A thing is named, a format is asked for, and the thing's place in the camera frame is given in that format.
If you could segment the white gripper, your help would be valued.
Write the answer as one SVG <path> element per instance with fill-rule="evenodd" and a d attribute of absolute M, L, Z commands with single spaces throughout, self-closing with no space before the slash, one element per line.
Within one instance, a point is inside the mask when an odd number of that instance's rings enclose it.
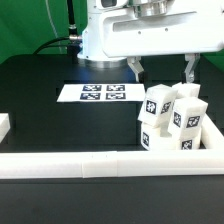
<path fill-rule="evenodd" d="M 199 53 L 224 49 L 224 0 L 169 0 L 166 13 L 152 16 L 137 17 L 132 7 L 111 10 L 99 28 L 104 53 L 128 57 L 137 82 L 145 72 L 140 56 L 186 54 L 184 77 L 193 83 Z"/>

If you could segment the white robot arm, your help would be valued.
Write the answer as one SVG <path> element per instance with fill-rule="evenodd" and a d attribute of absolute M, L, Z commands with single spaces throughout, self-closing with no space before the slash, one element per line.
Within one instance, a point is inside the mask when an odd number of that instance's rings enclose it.
<path fill-rule="evenodd" d="M 97 67 L 125 61 L 140 81 L 143 56 L 183 54 L 194 81 L 202 53 L 224 49 L 224 0 L 87 0 L 78 58 Z"/>

